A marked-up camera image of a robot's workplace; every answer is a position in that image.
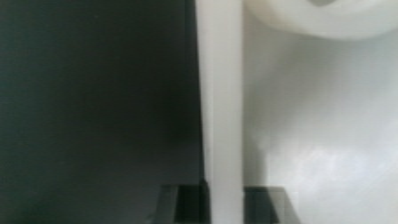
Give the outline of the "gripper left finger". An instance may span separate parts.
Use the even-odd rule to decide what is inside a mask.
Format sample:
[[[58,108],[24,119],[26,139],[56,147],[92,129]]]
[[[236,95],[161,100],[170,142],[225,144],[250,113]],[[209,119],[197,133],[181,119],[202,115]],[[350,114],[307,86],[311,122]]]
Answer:
[[[154,224],[209,224],[208,183],[170,184],[160,188]]]

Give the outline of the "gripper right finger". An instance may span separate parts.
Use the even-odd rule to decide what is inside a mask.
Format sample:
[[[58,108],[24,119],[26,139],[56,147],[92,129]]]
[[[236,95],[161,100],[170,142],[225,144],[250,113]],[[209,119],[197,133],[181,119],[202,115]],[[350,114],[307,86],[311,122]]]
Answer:
[[[245,224],[296,224],[296,214],[286,190],[248,186],[243,199]]]

